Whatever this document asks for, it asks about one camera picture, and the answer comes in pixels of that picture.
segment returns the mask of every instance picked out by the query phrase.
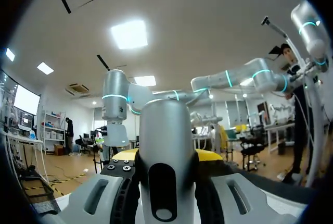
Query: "man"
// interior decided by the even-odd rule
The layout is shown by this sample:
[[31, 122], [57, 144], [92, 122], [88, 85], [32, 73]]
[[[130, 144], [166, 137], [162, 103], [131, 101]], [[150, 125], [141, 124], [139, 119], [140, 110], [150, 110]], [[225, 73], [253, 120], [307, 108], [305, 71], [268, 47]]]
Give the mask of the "man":
[[73, 132], [73, 121], [66, 117], [66, 122], [67, 122], [67, 147], [69, 150], [70, 156], [74, 155], [73, 154], [73, 137], [74, 137], [74, 132]]
[[[288, 60], [290, 64], [290, 68], [287, 71], [288, 74], [294, 75], [296, 72], [300, 69], [300, 66], [297, 64], [297, 59], [291, 50], [290, 46], [286, 43], [281, 45], [281, 52], [283, 53], [283, 56]], [[300, 173], [301, 171], [301, 161], [302, 161], [302, 155], [303, 155], [303, 149], [308, 143], [308, 131], [306, 128], [306, 123], [302, 114], [302, 110], [305, 114], [305, 118], [308, 119], [308, 110], [307, 110], [307, 103], [305, 100], [305, 93], [303, 86], [299, 86], [296, 88], [293, 93], [286, 94], [286, 99], [291, 99], [293, 95], [296, 95], [299, 99], [300, 103], [298, 103], [298, 100], [295, 98], [295, 127], [294, 127], [294, 146], [293, 146], [293, 154], [294, 154], [294, 160], [292, 165], [292, 170], [288, 173], [285, 180], [286, 182], [290, 180], [291, 175], [293, 173]], [[310, 133], [313, 138], [313, 119], [312, 119], [312, 110], [309, 108], [309, 117], [310, 117]], [[306, 170], [306, 174], [309, 173], [310, 166], [311, 166], [311, 160], [312, 160], [312, 153], [313, 153], [313, 146], [310, 142], [310, 160], [309, 165]]]

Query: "robotic arm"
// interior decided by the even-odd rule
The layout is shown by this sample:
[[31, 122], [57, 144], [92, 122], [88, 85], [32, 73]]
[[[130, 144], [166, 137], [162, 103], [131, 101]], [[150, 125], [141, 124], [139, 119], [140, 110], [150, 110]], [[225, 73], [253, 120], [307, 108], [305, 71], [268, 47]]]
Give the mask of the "robotic arm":
[[179, 90], [153, 93], [148, 87], [130, 83], [121, 70], [110, 70], [104, 80], [102, 117], [107, 121], [106, 146], [127, 146], [129, 140], [122, 122], [127, 118], [127, 104], [135, 115], [139, 115], [143, 106], [156, 99], [174, 99], [188, 106], [198, 100], [209, 98], [209, 91], [185, 92]]
[[225, 70], [217, 74], [196, 77], [191, 80], [193, 91], [207, 89], [225, 89], [239, 85], [241, 82], [252, 79], [258, 93], [267, 91], [290, 92], [298, 86], [291, 75], [274, 74], [269, 70], [265, 59], [256, 58], [247, 64], [233, 70]]

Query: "ceiling light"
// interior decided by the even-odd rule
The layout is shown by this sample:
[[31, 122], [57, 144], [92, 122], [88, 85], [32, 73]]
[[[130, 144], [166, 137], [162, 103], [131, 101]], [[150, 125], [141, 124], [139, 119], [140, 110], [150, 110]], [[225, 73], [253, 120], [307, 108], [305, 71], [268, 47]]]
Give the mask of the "ceiling light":
[[9, 58], [9, 60], [14, 61], [15, 55], [13, 52], [11, 52], [11, 50], [9, 48], [7, 48], [7, 50], [6, 50], [6, 55]]
[[111, 28], [119, 49], [138, 48], [146, 46], [146, 25], [142, 20], [126, 22]]
[[154, 76], [146, 76], [146, 77], [135, 77], [134, 78], [136, 84], [141, 86], [155, 86], [156, 81]]
[[249, 79], [246, 79], [245, 81], [241, 82], [240, 85], [246, 86], [246, 85], [249, 85], [252, 81], [253, 81], [253, 79], [249, 78]]
[[39, 69], [41, 72], [45, 73], [45, 74], [50, 74], [52, 73], [54, 70], [52, 70], [52, 68], [50, 68], [49, 66], [47, 66], [44, 62], [42, 62], [41, 64], [39, 64], [37, 66], [37, 69]]

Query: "monitor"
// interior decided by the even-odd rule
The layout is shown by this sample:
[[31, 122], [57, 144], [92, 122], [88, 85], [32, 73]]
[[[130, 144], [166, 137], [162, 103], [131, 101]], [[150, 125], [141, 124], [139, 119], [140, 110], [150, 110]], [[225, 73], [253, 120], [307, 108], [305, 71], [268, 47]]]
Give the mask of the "monitor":
[[18, 85], [15, 95], [14, 107], [17, 107], [32, 115], [37, 115], [40, 96]]

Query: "office chair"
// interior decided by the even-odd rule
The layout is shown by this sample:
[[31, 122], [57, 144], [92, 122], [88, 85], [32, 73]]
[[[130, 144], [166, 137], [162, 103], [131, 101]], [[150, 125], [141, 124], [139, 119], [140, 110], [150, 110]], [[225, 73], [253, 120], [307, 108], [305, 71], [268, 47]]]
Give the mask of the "office chair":
[[258, 153], [265, 149], [264, 146], [264, 128], [263, 125], [253, 127], [250, 130], [252, 138], [240, 138], [242, 150], [240, 151], [243, 156], [243, 169], [247, 171], [257, 170], [257, 164], [260, 163], [258, 158]]
[[88, 152], [90, 154], [90, 150], [87, 149], [88, 145], [84, 144], [83, 138], [81, 135], [79, 135], [80, 139], [76, 139], [75, 143], [80, 146], [80, 153], [86, 153]]

